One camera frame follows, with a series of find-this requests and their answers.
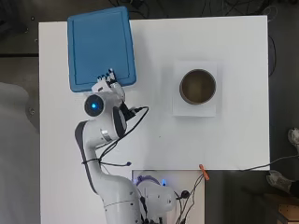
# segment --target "blue light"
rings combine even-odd
[[[166,180],[163,179],[161,184],[162,184],[162,186],[166,186]]]

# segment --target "shoe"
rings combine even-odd
[[[269,183],[269,185],[271,185],[274,188],[281,189],[287,193],[290,193],[290,187],[293,180],[287,179],[278,171],[271,170],[269,171],[269,174],[270,175],[266,177],[266,180]]]

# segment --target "black cable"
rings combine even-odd
[[[271,35],[269,35],[269,38],[272,41],[272,45],[273,45],[273,49],[274,49],[274,65],[273,65],[273,69],[269,75],[269,77],[271,77],[274,74],[275,69],[277,68],[277,48],[275,46],[274,39],[272,38]]]
[[[200,178],[199,183],[196,185],[196,187],[200,184],[200,182],[202,181],[203,178],[204,178],[203,176]],[[194,199],[194,197],[195,197],[196,187],[194,188],[194,192],[193,192],[193,196],[192,196],[192,205],[191,205],[191,206],[189,207],[189,209],[187,210],[187,213],[186,213],[185,218],[184,218],[185,220],[186,220],[186,218],[187,218],[187,215],[188,215],[189,212],[191,211],[192,207],[195,205],[195,199]]]
[[[182,210],[182,212],[179,214],[179,217],[178,217],[178,220],[177,220],[176,224],[179,224],[179,223],[180,223],[180,219],[181,219],[182,215],[184,214],[184,211],[185,211],[186,206],[187,206],[187,202],[188,202],[188,200],[190,199],[191,195],[194,193],[194,191],[195,191],[195,189],[197,188],[197,186],[199,185],[200,181],[202,180],[202,179],[200,179],[200,178],[202,178],[203,176],[204,176],[204,175],[199,175],[198,178],[196,179],[195,184],[194,184],[194,188],[193,188],[192,191],[190,192],[190,195],[189,195],[189,197],[187,198],[187,200],[186,200],[186,202],[185,202],[185,204],[184,204],[183,210]]]
[[[238,4],[237,4],[236,6],[234,6],[232,3],[230,3],[230,2],[227,1],[227,0],[225,0],[225,3],[226,3],[227,5],[229,5],[230,7],[232,7],[234,11],[236,11],[236,12],[238,12],[240,15],[244,16],[244,13],[241,12],[239,9],[236,8],[236,6],[237,6]]]
[[[141,202],[141,204],[143,206],[143,210],[144,210],[144,212],[146,214],[146,219],[148,219],[148,207],[147,207],[147,204],[146,204],[146,198],[143,197],[143,196],[141,196],[139,200],[140,200],[140,202]]]
[[[161,11],[163,12],[163,14],[169,18],[169,14],[168,12],[166,11],[166,9],[164,8],[164,6],[162,5],[162,2],[160,0],[156,0],[157,4],[159,5]]]
[[[177,195],[178,197],[178,201],[179,201],[179,213],[181,214],[182,213],[182,206],[181,206],[181,199],[179,197],[179,195],[175,192],[175,194]]]
[[[206,8],[206,0],[205,0],[204,7],[203,7],[203,10],[202,10],[202,14],[200,15],[200,17],[203,17],[204,12],[205,12],[205,8]]]
[[[126,137],[129,133],[131,133],[139,124],[140,122],[142,121],[142,119],[144,117],[146,117],[146,115],[148,114],[150,108],[148,106],[142,106],[142,107],[139,107],[138,109],[136,109],[135,111],[138,112],[142,109],[146,109],[146,112],[141,116],[141,118],[139,119],[139,121],[135,124],[135,126],[127,133],[125,133],[123,135],[123,137],[119,138],[118,140],[116,140],[115,142],[111,143],[109,145],[109,147],[107,147],[101,154],[100,158],[99,158],[99,161],[102,161],[102,159],[106,156],[106,154],[108,154],[110,151],[113,150],[113,148],[120,142],[120,140],[122,140],[122,138]]]
[[[231,7],[231,9],[225,14],[225,16],[227,16],[233,9],[235,9],[235,7],[237,6],[237,4],[239,4],[240,0],[237,0],[234,5]]]
[[[299,158],[299,154],[295,155],[295,156],[281,157],[281,158],[278,158],[278,159],[276,159],[274,161],[271,161],[270,163],[268,163],[266,165],[255,166],[255,167],[252,167],[252,168],[249,168],[249,169],[246,169],[246,170],[241,170],[241,171],[244,172],[244,171],[250,171],[250,170],[255,170],[255,169],[263,168],[263,167],[272,165],[272,164],[274,164],[274,163],[276,163],[278,161],[283,161],[283,160],[292,159],[292,158]]]
[[[104,165],[109,165],[109,166],[119,166],[119,167],[124,167],[124,166],[130,166],[131,165],[131,162],[128,161],[127,163],[125,164],[115,164],[115,163],[109,163],[109,162],[103,162],[101,161],[100,162],[101,164],[104,164]]]
[[[105,146],[107,146],[107,145],[109,145],[110,143],[106,143],[106,144],[103,144],[102,146],[100,146],[100,147],[96,147],[95,149],[99,149],[99,148],[101,148],[101,147],[105,147]]]
[[[139,12],[139,11],[129,11],[129,12],[137,13],[137,14],[139,14],[140,16],[142,16],[143,19],[147,19],[147,17],[146,17],[142,12]]]
[[[90,160],[83,161],[82,164],[86,164],[87,162],[90,162],[90,161],[99,161],[99,158],[93,158],[93,159],[90,159]]]
[[[120,2],[119,0],[116,0],[116,3],[117,4],[114,4],[111,0],[108,0],[109,3],[113,6],[113,7],[119,7],[120,6]],[[122,3],[130,3],[130,1],[125,1],[125,0],[120,0]],[[146,17],[142,12],[140,11],[135,11],[135,10],[130,10],[129,11],[130,13],[136,13],[136,14],[139,14],[140,16],[142,16],[143,19],[147,19],[148,17]]]

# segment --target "blue tray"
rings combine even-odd
[[[90,91],[113,68],[122,86],[136,81],[133,42],[126,7],[67,19],[69,82],[72,91]]]

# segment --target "white table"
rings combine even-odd
[[[137,82],[128,105],[149,105],[137,130],[107,161],[132,170],[235,170],[269,162],[267,18],[131,21]],[[171,78],[177,59],[219,64],[221,97],[215,118],[172,116]],[[90,190],[74,131],[89,117],[86,93],[69,89],[66,22],[39,25],[42,223],[104,223]]]

